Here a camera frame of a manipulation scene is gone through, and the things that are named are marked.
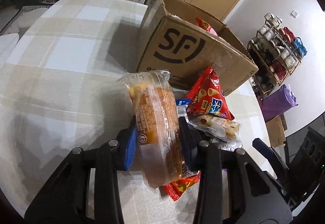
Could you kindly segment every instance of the light switch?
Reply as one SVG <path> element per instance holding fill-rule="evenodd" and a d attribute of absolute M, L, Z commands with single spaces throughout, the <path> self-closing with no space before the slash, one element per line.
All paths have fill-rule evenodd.
<path fill-rule="evenodd" d="M 296 18 L 296 17 L 298 17 L 299 14 L 298 14 L 297 11 L 292 11 L 291 15 L 292 15 L 294 18 Z"/>

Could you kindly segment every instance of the plaid tablecloth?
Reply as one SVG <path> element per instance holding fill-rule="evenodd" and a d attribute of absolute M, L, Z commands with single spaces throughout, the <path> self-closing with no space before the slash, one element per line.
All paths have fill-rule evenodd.
<path fill-rule="evenodd" d="M 73 147 L 99 147 L 129 125 L 133 107 L 116 80 L 135 70 L 146 8 L 124 0 L 60 0 L 0 70 L 0 187 L 21 215 Z M 226 100 L 244 148 L 272 173 L 251 146 L 255 137 L 269 139 L 249 83 Z M 143 184 L 137 160 L 118 181 L 125 223 L 192 223 L 198 185 L 173 202 Z M 89 216 L 93 190 L 92 177 Z"/>

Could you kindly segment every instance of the white wall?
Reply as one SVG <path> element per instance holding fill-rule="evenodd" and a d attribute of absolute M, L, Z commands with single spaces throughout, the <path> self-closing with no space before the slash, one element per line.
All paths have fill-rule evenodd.
<path fill-rule="evenodd" d="M 290 15 L 293 10 L 299 13 L 297 18 Z M 284 82 L 299 104 L 285 112 L 288 136 L 325 111 L 325 13 L 316 0 L 244 0 L 226 23 L 246 45 L 263 26 L 267 12 L 280 16 L 282 26 L 301 37 L 308 50 L 302 65 Z"/>

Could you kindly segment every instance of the screw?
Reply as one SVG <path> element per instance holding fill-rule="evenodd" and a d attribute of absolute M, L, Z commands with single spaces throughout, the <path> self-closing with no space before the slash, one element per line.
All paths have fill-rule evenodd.
<path fill-rule="evenodd" d="M 108 145 L 113 147 L 113 146 L 117 146 L 118 143 L 119 143 L 119 142 L 118 142 L 117 140 L 110 140 L 110 141 L 108 142 Z"/>
<path fill-rule="evenodd" d="M 243 148 L 238 148 L 238 149 L 236 149 L 236 153 L 238 153 L 240 155 L 244 155 L 245 154 L 245 150 Z"/>
<path fill-rule="evenodd" d="M 202 140 L 202 141 L 199 142 L 199 145 L 201 147 L 208 147 L 209 146 L 209 143 L 206 140 Z"/>
<path fill-rule="evenodd" d="M 73 148 L 72 153 L 73 154 L 80 154 L 81 153 L 81 148 L 80 147 Z"/>

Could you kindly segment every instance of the purple bag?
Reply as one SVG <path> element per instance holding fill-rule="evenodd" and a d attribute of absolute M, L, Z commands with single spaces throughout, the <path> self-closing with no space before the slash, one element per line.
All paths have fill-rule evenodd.
<path fill-rule="evenodd" d="M 290 87 L 283 84 L 277 91 L 263 99 L 261 109 L 264 121 L 268 122 L 297 105 L 296 97 Z"/>

